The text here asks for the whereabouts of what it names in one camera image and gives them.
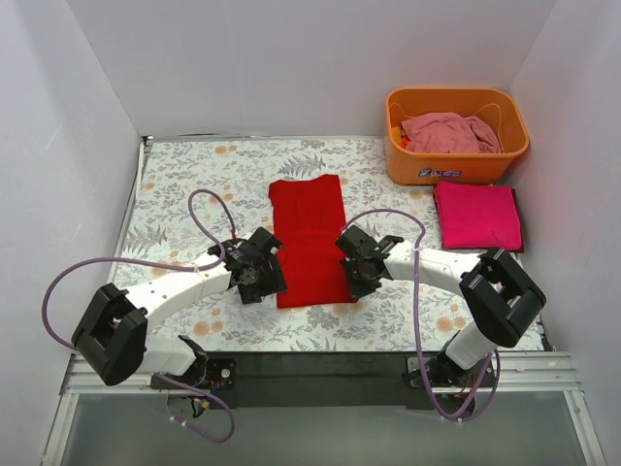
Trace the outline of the red t shirt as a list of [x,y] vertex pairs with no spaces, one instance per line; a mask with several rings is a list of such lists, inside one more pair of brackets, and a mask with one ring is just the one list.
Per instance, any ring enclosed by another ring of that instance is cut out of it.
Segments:
[[352,303],[336,240],[345,225],[341,181],[322,175],[309,181],[270,184],[274,234],[287,289],[277,296],[280,309]]

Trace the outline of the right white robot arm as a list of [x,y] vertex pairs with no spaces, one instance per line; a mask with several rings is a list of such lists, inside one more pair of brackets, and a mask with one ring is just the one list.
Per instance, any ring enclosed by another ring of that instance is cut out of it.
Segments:
[[433,385],[456,386],[498,348],[515,347],[546,304],[546,297],[511,254],[498,248],[484,253],[421,249],[402,237],[376,240],[348,227],[336,240],[344,254],[349,294],[357,300],[384,281],[409,281],[462,297],[473,321],[409,376],[426,374]]

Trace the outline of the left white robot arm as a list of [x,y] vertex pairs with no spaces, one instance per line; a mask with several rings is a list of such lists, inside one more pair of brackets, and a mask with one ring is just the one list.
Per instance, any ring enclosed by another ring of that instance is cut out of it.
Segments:
[[191,386],[205,384],[209,356],[190,337],[154,337],[166,318],[214,294],[237,289],[244,304],[286,289],[278,260],[281,241],[263,227],[247,239],[212,246],[181,270],[94,294],[71,342],[107,386],[135,374],[163,373]]

